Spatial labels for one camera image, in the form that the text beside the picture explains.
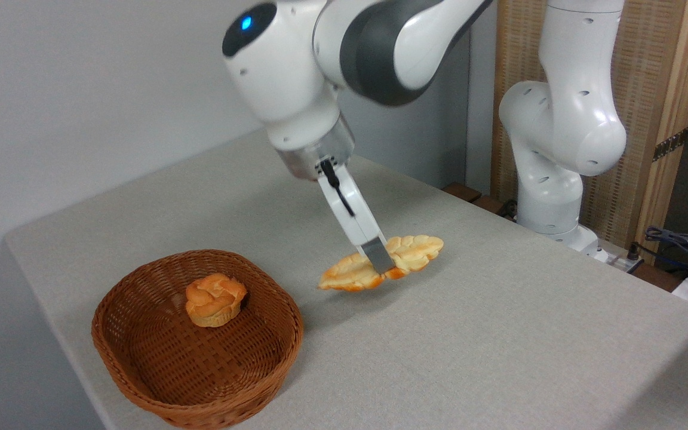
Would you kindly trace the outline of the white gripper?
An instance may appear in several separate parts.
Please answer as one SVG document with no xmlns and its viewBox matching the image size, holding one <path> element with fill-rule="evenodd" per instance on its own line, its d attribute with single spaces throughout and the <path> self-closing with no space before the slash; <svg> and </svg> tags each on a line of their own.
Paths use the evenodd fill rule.
<svg viewBox="0 0 688 430">
<path fill-rule="evenodd" d="M 395 263 L 386 250 L 385 237 L 346 166 L 320 164 L 320 168 L 318 183 L 347 239 L 376 273 L 383 275 L 393 269 Z"/>
</svg>

